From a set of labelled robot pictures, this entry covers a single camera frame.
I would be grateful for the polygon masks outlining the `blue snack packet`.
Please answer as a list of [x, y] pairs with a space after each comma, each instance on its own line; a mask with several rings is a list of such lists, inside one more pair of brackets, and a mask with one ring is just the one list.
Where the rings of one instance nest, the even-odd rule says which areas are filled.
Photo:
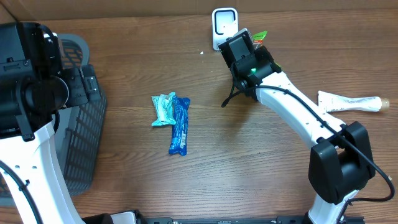
[[169, 154], [187, 155], [187, 133], [188, 133], [188, 109], [190, 106], [189, 98], [173, 98], [174, 120], [172, 126], [172, 139]]

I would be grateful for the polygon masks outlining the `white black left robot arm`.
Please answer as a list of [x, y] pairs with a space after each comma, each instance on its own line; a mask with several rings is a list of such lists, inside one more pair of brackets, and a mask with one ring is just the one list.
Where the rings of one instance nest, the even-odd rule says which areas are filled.
[[1, 175], [24, 223], [136, 223], [134, 211], [81, 217], [60, 168], [59, 112], [99, 100], [87, 43], [36, 22], [1, 25]]

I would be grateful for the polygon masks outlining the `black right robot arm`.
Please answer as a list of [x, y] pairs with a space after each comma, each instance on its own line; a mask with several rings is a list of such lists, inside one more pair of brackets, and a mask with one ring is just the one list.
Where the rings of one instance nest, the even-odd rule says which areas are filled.
[[247, 30], [218, 48], [233, 86], [275, 111], [310, 149], [308, 179], [317, 195], [311, 209], [296, 221], [364, 223], [344, 212], [376, 174], [366, 128], [357, 121], [347, 125], [322, 111], [292, 84], [264, 46], [254, 47]]

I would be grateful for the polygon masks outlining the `teal packet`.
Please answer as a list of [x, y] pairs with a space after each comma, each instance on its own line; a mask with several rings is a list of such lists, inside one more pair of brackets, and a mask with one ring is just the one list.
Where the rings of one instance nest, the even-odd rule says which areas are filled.
[[161, 94], [159, 96], [151, 96], [152, 103], [155, 108], [157, 119], [152, 123], [152, 126], [166, 126], [175, 125], [173, 100], [175, 92], [170, 92], [168, 95]]

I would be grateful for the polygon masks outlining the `white tube gold cap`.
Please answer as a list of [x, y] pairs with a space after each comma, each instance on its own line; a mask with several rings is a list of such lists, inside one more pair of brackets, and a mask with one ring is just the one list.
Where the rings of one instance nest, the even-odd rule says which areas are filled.
[[378, 96], [348, 98], [324, 91], [318, 92], [318, 106], [326, 112], [337, 111], [368, 111], [381, 112], [390, 108], [390, 101], [387, 98]]

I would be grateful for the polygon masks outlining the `green snack packet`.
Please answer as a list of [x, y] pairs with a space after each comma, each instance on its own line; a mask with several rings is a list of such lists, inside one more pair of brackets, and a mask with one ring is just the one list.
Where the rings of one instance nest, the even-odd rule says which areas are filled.
[[270, 62], [271, 68], [274, 72], [280, 73], [282, 71], [282, 68], [279, 66], [279, 64], [275, 63], [271, 53], [267, 50], [267, 48], [263, 44], [266, 35], [267, 35], [266, 30], [253, 35], [252, 39], [253, 39], [254, 53], [256, 57], [259, 58], [260, 60], [267, 60], [268, 62]]

